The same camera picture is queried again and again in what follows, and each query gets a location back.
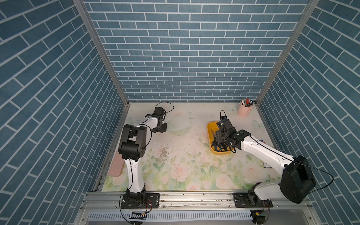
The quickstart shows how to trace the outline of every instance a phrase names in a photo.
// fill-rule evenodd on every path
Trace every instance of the pen holder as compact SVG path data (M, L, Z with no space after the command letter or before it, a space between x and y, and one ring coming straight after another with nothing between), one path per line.
M238 107L238 115L241 117L246 117L250 113L251 110L252 110L252 106L245 107L244 105L242 105L240 103L239 107Z

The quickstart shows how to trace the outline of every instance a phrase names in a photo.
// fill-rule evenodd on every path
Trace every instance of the yellow tray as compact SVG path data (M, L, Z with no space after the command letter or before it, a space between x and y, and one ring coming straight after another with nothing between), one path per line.
M211 146L211 143L214 141L214 135L212 134L211 130L214 131L214 133L219 130L219 128L217 127L216 125L217 121L214 121L214 122L210 122L208 123L207 125L207 133L209 135L209 146L211 148L211 152L215 155L226 155L226 154L230 154L231 151L230 151L230 148L228 148L228 151L225 151L224 149L221 151L221 152L217 152L215 151L215 147L214 146Z

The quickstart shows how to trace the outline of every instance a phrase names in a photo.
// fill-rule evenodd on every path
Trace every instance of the brick wallpaper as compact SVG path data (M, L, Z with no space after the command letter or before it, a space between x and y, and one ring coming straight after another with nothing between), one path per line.
M68 224L123 103L71 0L0 1L0 224Z
M308 0L85 0L131 102L255 99Z
M310 196L329 225L360 224L359 12L358 0L321 0L260 104L281 150L335 177Z

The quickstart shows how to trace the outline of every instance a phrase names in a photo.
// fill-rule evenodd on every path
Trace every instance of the aluminum frame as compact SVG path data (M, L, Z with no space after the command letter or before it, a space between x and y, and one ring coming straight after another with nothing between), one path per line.
M129 101L127 100L126 95L121 88L119 79L116 76L115 70L111 65L110 59L109 59L108 55L106 54L104 46L100 41L99 35L98 35L98 33L95 29L95 26L90 18L89 12L86 9L84 1L83 0L73 0L73 2L75 4L77 11L79 12L79 15L80 15L82 21L84 22L84 25L85 25L87 31L89 32L89 35L90 35L92 41L94 42L96 49L99 52L99 55L109 73L111 80L114 82L117 92L119 93L122 101L124 102L125 106L127 107L129 105Z
M159 208L153 211L172 212L181 211L224 211L235 212L238 210L262 210L263 208L236 208L233 193L247 192L247 190L218 190L218 191L159 191ZM90 212L118 212L120 195L122 192L88 192L79 210L74 224L85 225ZM273 199L271 210L296 210L306 216L309 225L320 225L309 199L296 204L288 199ZM134 211L122 209L123 213Z
M265 82L262 90L260 91L259 95L255 100L257 104L260 104L261 101L264 99L267 90L270 88L272 82L275 80L276 76L278 75L278 72L283 66L292 47L296 43L296 40L299 38L302 30L304 29L306 23L308 22L311 14L314 12L315 7L318 5L319 1L320 0L309 0L308 4L305 6L299 21L296 23L293 32L291 33L288 41L285 44L284 50L280 53L278 61L275 63L273 70L269 74L267 81Z
M105 158L103 160L103 163L101 165L98 177L97 177L97 179L95 181L94 187L92 188L93 192L96 192L99 189L99 185L100 185L100 181L102 180L102 177L106 177L106 175L107 175L107 173L109 171L109 168L110 168L113 156L114 156L114 152L116 151L116 146L117 146L117 143L118 143L118 141L120 139L120 136L121 136L121 133L122 133L122 128L124 126L125 119L126 119L128 111L129 111L129 108L130 108L130 105L124 107L124 109L122 111L120 120L119 120L119 122L118 122L118 124L116 126L116 130L114 132L114 135L113 135L113 137L111 139L111 142L110 142L109 148L107 150L106 156L105 156Z

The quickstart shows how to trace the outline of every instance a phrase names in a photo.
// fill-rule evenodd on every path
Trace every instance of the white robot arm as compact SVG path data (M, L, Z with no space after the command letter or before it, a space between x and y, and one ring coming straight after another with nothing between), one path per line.
M124 199L128 199L129 204L134 208L143 206L146 201L141 159L152 132L166 132L165 113L163 108L155 107L154 113L146 115L143 122L136 125L126 124L122 130L118 151L125 160L129 176L129 186Z
M274 198L287 198L300 203L315 187L316 181L306 158L280 152L245 130L236 131L226 116L221 117L217 126L225 146L253 154L282 175L280 182L255 184L248 191L253 204Z

